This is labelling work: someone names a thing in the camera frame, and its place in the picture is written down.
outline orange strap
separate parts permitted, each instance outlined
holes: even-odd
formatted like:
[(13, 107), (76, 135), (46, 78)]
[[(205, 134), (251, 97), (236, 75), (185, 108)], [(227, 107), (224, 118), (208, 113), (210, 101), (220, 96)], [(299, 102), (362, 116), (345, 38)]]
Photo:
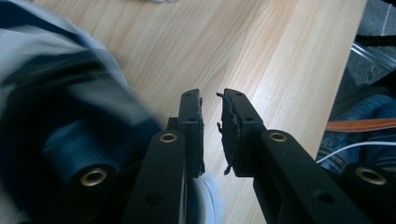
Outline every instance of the orange strap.
[(326, 131), (359, 133), (370, 132), (388, 128), (396, 128), (396, 119), (360, 119), (346, 121), (330, 121)]

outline gray floor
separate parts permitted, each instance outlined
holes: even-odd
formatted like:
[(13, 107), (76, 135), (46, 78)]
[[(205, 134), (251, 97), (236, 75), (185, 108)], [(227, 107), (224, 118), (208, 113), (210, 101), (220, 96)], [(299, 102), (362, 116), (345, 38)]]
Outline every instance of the gray floor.
[[(359, 35), (396, 35), (396, 7), (380, 0), (368, 0), (358, 31)], [(379, 47), (396, 59), (396, 47)], [(389, 72), (351, 51), (346, 66), (357, 85), (371, 84)]]

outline blue jeans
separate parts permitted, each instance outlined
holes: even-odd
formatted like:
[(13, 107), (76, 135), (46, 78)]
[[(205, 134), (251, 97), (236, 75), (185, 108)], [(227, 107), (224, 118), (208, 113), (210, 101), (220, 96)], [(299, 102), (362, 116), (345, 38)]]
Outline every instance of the blue jeans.
[[(387, 95), (373, 95), (361, 100), (337, 120), (391, 119), (396, 118), (396, 100)], [(326, 132), (320, 144), (317, 160), (336, 149), (367, 141), (396, 142), (396, 129), (385, 129), (367, 133)], [(340, 174), (348, 163), (363, 162), (390, 171), (396, 175), (396, 147), (363, 146), (340, 152), (320, 165)]]

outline wooden table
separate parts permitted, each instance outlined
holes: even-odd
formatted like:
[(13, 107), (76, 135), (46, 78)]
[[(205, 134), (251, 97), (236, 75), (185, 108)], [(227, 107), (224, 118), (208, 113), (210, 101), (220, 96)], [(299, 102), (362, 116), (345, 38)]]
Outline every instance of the wooden table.
[(102, 41), (131, 89), (164, 125), (180, 94), (204, 98), (206, 170), (224, 223), (263, 223), (251, 179), (227, 166), (216, 122), (224, 88), (244, 92), (269, 129), (315, 157), (365, 0), (35, 0)]

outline wood grain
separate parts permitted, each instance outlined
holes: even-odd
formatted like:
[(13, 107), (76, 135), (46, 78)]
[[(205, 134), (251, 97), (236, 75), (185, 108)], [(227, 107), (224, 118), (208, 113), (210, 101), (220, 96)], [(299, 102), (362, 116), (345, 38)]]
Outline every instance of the wood grain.
[(365, 0), (35, 0), (116, 56), (131, 89), (164, 125), (180, 94), (204, 98), (205, 162), (219, 180), (224, 223), (263, 223), (251, 179), (223, 176), (216, 122), (224, 88), (244, 92), (269, 129), (315, 157)]

